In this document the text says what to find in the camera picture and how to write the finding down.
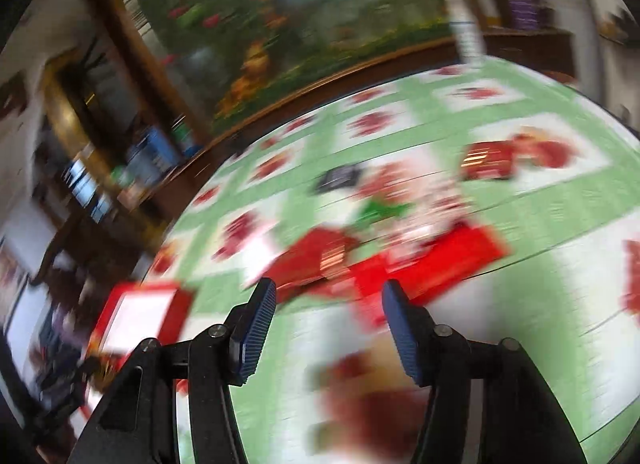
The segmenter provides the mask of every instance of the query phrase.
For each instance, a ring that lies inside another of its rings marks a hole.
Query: white wall
[[[0,225],[3,236],[23,267],[35,275],[42,256],[53,239],[56,230],[46,215],[30,200],[21,200]],[[31,338],[40,330],[50,301],[46,287],[28,287],[15,308],[7,341],[11,347],[14,363],[25,381],[33,378],[34,371],[28,362]]]
[[[623,0],[591,0],[598,22],[609,18],[609,13],[628,11]],[[604,106],[620,116],[622,106],[630,112],[629,124],[640,130],[640,50],[628,50],[600,38],[606,74],[607,94]]]
[[[581,91],[604,101],[603,66],[598,31],[589,0],[544,0],[556,11],[556,27],[574,34],[574,62]]]
[[[0,52],[0,84],[25,72],[29,106],[0,122],[0,222],[33,189],[33,147],[42,121],[37,84],[45,61],[95,33],[84,0],[32,0]]]

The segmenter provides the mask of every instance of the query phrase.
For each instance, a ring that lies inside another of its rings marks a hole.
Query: checkered tablecloth
[[[469,89],[483,97],[468,97]],[[253,252],[216,256],[222,231],[247,210],[281,251],[322,223],[345,225],[360,201],[349,190],[318,195],[325,171],[403,161],[416,177],[455,176],[465,145],[507,139],[536,126],[571,142],[562,169],[522,167],[509,181],[465,181],[473,219],[492,225],[511,254],[428,308],[472,339],[519,339],[538,365],[590,463],[604,463],[640,415],[640,320],[624,306],[628,240],[640,240],[638,141],[570,88],[513,63],[423,72],[302,116],[225,163],[175,224],[163,274],[197,291],[183,332],[190,338],[247,300]],[[370,256],[375,241],[356,253]],[[308,450],[322,420],[305,372],[367,342],[347,304],[300,297],[276,314],[257,373],[233,390],[250,462],[327,459]],[[192,462],[187,405],[178,401],[180,453]]]

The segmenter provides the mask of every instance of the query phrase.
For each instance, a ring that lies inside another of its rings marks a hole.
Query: red flower print
[[[257,225],[258,219],[254,211],[247,211],[230,222],[223,232],[224,244],[213,257],[227,259],[238,253]]]
[[[210,201],[213,197],[215,197],[220,191],[220,186],[212,187],[211,189],[206,190],[202,195],[196,197],[194,200],[195,204],[203,204],[204,202]]]
[[[374,111],[360,117],[354,123],[349,125],[349,129],[354,130],[355,135],[352,137],[364,137],[377,133],[391,124],[393,114],[388,111]]]
[[[640,317],[640,241],[625,242],[628,253],[629,283],[625,295],[625,308]]]
[[[260,143],[260,149],[269,149],[271,146],[275,146],[280,139],[278,137],[269,137]]]
[[[502,92],[497,88],[460,88],[455,91],[454,95],[462,95],[469,100],[483,100],[486,98],[496,97],[502,95]]]
[[[366,102],[384,93],[385,91],[382,88],[370,88],[369,90],[365,90],[359,94],[351,95],[351,102],[353,104],[360,104],[361,102]]]
[[[298,129],[301,126],[305,126],[305,124],[311,123],[313,121],[313,117],[299,117],[295,121],[293,121],[289,126],[285,128],[285,133],[290,133],[293,130]]]
[[[408,173],[401,162],[391,162],[378,168],[358,188],[358,196],[375,197],[394,205],[405,203],[408,197],[406,182]]]
[[[464,72],[460,65],[443,66],[435,71],[439,76],[459,76]]]
[[[277,155],[274,155],[269,160],[266,160],[260,164],[256,169],[252,180],[261,180],[271,175],[274,171],[280,169],[291,159],[293,153],[290,150],[285,150]]]
[[[175,241],[169,241],[160,247],[158,254],[156,254],[149,268],[150,274],[162,275],[171,269],[177,258],[178,247]]]

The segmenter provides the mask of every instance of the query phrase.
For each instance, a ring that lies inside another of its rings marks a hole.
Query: white bottle
[[[481,68],[486,48],[476,18],[463,0],[447,0],[447,11],[460,59],[471,68]]]

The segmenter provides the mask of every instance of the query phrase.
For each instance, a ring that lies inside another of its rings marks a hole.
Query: paper
[[[129,354],[142,339],[158,337],[174,294],[175,291],[123,294],[100,351]]]

